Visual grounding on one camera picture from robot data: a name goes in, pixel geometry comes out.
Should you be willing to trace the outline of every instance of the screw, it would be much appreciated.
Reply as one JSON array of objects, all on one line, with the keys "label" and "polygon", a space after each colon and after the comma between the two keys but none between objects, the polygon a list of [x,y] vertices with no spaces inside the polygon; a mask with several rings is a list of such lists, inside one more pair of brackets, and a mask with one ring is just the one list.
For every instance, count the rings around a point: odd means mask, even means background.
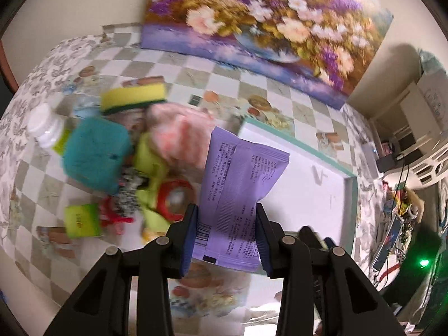
[{"label": "screw", "polygon": [[169,237],[167,237],[167,236],[160,236],[157,239],[155,239],[155,242],[158,245],[167,245],[169,243]]},{"label": "screw", "polygon": [[333,254],[335,254],[336,256],[342,256],[345,253],[346,253],[346,251],[339,246],[336,246],[333,248]]},{"label": "screw", "polygon": [[294,236],[290,236],[290,235],[283,236],[281,240],[286,245],[292,245],[296,242],[296,238]]},{"label": "screw", "polygon": [[116,246],[109,246],[106,249],[106,254],[109,256],[115,255],[116,253],[118,253],[118,248]]}]

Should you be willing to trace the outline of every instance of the white plastic jar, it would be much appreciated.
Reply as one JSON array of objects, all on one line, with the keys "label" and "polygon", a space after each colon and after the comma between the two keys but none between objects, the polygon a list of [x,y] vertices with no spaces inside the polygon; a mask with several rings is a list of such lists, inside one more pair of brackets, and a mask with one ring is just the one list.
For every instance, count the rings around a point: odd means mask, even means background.
[{"label": "white plastic jar", "polygon": [[62,155],[64,144],[69,136],[69,131],[64,127],[64,118],[54,113],[47,103],[41,103],[31,110],[26,126],[41,148],[52,148],[59,155]]}]

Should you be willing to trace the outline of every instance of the sponge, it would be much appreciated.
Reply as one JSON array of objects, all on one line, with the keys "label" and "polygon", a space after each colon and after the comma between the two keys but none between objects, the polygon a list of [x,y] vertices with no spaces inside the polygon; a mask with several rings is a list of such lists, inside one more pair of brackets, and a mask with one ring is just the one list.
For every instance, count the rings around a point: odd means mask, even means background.
[{"label": "sponge", "polygon": [[165,102],[165,84],[115,88],[101,96],[101,111],[104,115],[125,109],[145,107],[152,103]]}]

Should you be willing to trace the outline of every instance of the purple wrapper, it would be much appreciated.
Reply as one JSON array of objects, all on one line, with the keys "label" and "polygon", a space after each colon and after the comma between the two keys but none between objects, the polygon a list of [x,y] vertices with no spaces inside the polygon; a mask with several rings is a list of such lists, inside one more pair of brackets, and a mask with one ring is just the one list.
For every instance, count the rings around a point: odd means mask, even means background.
[{"label": "purple wrapper", "polygon": [[280,178],[290,155],[216,127],[199,198],[193,257],[245,271],[260,265],[255,205]]}]

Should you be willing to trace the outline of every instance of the floral painting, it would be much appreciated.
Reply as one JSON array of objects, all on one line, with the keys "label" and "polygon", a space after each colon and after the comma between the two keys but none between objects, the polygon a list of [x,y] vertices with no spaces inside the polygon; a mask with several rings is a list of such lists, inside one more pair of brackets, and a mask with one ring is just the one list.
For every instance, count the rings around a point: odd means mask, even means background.
[{"label": "floral painting", "polygon": [[392,19],[378,0],[149,0],[141,46],[242,67],[339,109]]}]

